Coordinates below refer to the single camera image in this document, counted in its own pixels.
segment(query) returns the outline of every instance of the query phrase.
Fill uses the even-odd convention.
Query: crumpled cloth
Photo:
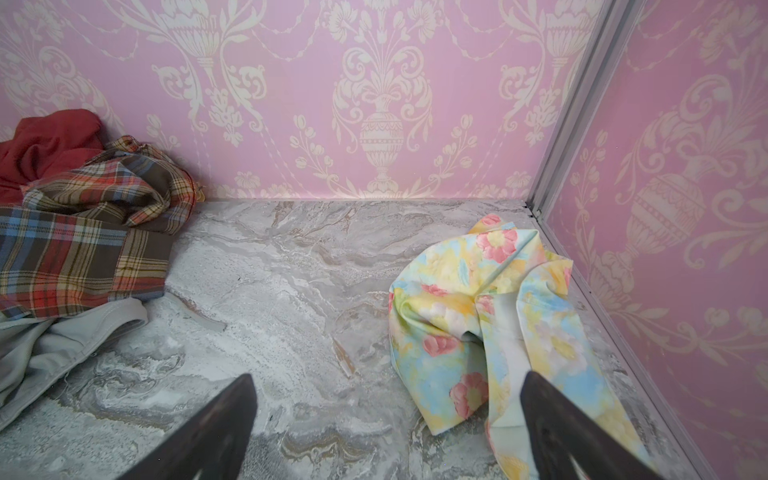
[[[0,143],[0,204],[20,204],[28,182],[82,167],[104,150],[101,121],[88,110],[22,118],[13,139]]]
[[[0,430],[96,349],[147,324],[127,298],[60,319],[7,321],[0,315]]]
[[[392,366],[433,435],[488,402],[507,477],[537,478],[520,404],[533,369],[640,460],[650,459],[568,302],[572,262],[496,215],[431,246],[389,290]]]
[[[163,296],[195,190],[170,158],[128,136],[82,167],[27,184],[20,207],[0,206],[0,315],[74,316]]]

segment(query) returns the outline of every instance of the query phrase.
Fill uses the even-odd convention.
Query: pink damask wallpaper
[[[722,478],[768,475],[768,4],[649,1],[549,223]]]
[[[524,197],[602,0],[12,0],[0,134],[89,108],[209,197]]]

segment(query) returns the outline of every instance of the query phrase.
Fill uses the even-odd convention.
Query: floral fabric
[[[392,365],[430,431],[489,402],[488,440],[515,480],[538,477],[520,405],[530,369],[650,464],[566,300],[571,265],[537,230],[488,215],[468,235],[425,250],[390,288]]]

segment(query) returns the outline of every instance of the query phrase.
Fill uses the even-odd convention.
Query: marble floor
[[[0,468],[115,478],[250,372],[259,410],[242,478],[504,478],[487,409],[430,435],[390,366],[386,324],[402,268],[489,213],[536,228],[508,200],[199,205],[167,278],[181,302],[149,302],[147,326],[102,346],[0,432]],[[571,301],[662,475],[696,478],[578,289]]]

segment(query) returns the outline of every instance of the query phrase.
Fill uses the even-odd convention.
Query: red cloth
[[[82,167],[104,150],[101,121],[88,110],[22,118],[13,140],[0,143],[0,204],[20,204],[19,187]]]

